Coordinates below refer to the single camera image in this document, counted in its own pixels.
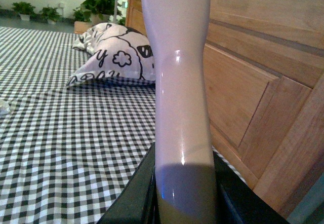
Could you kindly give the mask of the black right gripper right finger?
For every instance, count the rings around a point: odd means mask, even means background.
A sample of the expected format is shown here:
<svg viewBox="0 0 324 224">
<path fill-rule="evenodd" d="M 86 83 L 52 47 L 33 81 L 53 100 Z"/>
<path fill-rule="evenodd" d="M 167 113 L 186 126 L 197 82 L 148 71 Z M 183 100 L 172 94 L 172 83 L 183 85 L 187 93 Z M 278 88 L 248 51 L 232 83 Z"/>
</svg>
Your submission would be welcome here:
<svg viewBox="0 0 324 224">
<path fill-rule="evenodd" d="M 288 223 L 259 198 L 240 173 L 213 150 L 219 223 Z"/>
</svg>

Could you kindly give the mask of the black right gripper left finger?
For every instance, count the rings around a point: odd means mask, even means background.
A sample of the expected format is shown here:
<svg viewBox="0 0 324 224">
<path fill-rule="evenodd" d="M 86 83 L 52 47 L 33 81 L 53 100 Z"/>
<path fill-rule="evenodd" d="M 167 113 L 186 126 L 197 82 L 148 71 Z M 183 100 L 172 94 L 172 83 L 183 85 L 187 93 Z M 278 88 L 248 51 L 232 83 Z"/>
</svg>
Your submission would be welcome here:
<svg viewBox="0 0 324 224">
<path fill-rule="evenodd" d="M 126 187 L 98 223 L 154 223 L 155 144 L 152 144 Z"/>
</svg>

